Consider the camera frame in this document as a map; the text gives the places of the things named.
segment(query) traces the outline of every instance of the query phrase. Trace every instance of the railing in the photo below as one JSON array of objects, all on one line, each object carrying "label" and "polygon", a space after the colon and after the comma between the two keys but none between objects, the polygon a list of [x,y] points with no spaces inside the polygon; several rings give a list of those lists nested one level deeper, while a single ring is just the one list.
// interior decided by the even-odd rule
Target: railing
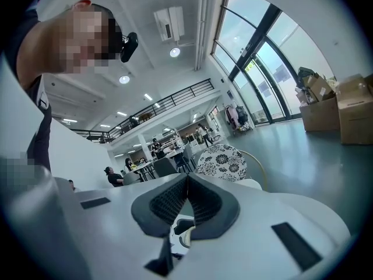
[{"label": "railing", "polygon": [[94,143],[110,143],[112,139],[109,136],[108,132],[103,131],[86,131],[85,129],[70,129],[71,131],[76,132],[78,135],[92,141]]},{"label": "railing", "polygon": [[92,142],[97,143],[108,143],[114,139],[119,138],[123,134],[132,130],[133,128],[138,127],[143,124],[145,121],[152,119],[153,117],[173,108],[177,105],[180,105],[188,100],[193,99],[196,96],[202,95],[208,91],[214,89],[214,86],[211,84],[210,79],[203,80],[197,84],[194,84],[190,87],[184,88],[174,94],[165,97],[151,106],[142,109],[141,111],[131,115],[126,120],[122,121],[120,124],[116,125],[108,132],[103,131],[86,131],[83,129],[71,129],[77,134],[91,140]]}]

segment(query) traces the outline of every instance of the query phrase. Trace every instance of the person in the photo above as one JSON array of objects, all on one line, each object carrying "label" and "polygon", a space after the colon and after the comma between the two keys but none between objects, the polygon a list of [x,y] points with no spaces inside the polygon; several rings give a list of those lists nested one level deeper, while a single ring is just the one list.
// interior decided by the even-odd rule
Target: person
[{"label": "person", "polygon": [[209,134],[206,132],[207,128],[202,124],[198,124],[198,126],[199,126],[198,133],[205,140],[206,146],[209,147],[209,145],[207,144],[208,141],[211,143],[211,145],[213,145],[212,141],[209,138]]},{"label": "person", "polygon": [[122,31],[107,8],[81,0],[44,22],[27,10],[4,49],[10,70],[44,114],[27,157],[49,171],[52,110],[44,89],[44,73],[79,73],[96,60],[114,59],[122,49]]},{"label": "person", "polygon": [[[130,173],[133,169],[135,169],[137,166],[135,164],[132,164],[131,159],[128,157],[125,161],[124,171],[125,173]],[[140,176],[140,181],[143,182],[143,178],[141,177],[141,174],[138,171],[135,171],[134,173],[138,174]]]},{"label": "person", "polygon": [[104,171],[106,172],[107,180],[114,187],[121,187],[123,185],[123,177],[120,174],[114,173],[111,167],[106,167]]},{"label": "person", "polygon": [[80,189],[74,187],[74,182],[72,180],[69,180],[69,183],[70,183],[70,185],[71,185],[72,190],[74,191],[74,193],[80,192]]},{"label": "person", "polygon": [[162,150],[162,144],[157,142],[157,138],[153,138],[152,150],[156,153],[158,160],[166,156],[166,154]]}]

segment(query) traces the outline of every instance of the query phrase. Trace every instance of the wall-mounted air conditioner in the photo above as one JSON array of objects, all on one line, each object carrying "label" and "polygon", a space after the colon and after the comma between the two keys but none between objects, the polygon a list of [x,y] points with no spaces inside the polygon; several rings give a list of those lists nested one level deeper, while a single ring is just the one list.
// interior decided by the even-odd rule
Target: wall-mounted air conditioner
[{"label": "wall-mounted air conditioner", "polygon": [[185,34],[182,7],[170,7],[154,13],[162,41],[178,41]]}]

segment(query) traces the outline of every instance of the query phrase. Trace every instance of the floor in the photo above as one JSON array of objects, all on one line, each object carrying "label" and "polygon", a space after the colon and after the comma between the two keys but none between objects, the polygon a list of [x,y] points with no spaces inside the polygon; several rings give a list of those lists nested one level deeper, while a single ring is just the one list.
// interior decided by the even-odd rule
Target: floor
[{"label": "floor", "polygon": [[[339,132],[305,132],[302,120],[257,127],[229,137],[229,144],[254,155],[263,165],[268,191],[316,199],[332,208],[351,234],[358,232],[373,196],[373,146],[340,144]],[[263,187],[258,165],[249,157],[248,178]],[[187,204],[181,214],[192,215]]]}]

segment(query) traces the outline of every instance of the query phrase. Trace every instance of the white wall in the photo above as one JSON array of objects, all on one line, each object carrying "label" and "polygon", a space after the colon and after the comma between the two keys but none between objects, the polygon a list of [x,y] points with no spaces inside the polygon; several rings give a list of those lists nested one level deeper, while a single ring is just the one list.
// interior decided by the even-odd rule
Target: white wall
[{"label": "white wall", "polygon": [[312,38],[337,80],[373,72],[370,45],[341,0],[267,1],[289,15]]},{"label": "white wall", "polygon": [[49,158],[52,175],[73,180],[75,187],[82,191],[112,188],[104,172],[107,166],[114,166],[106,148],[84,139],[54,119]]}]

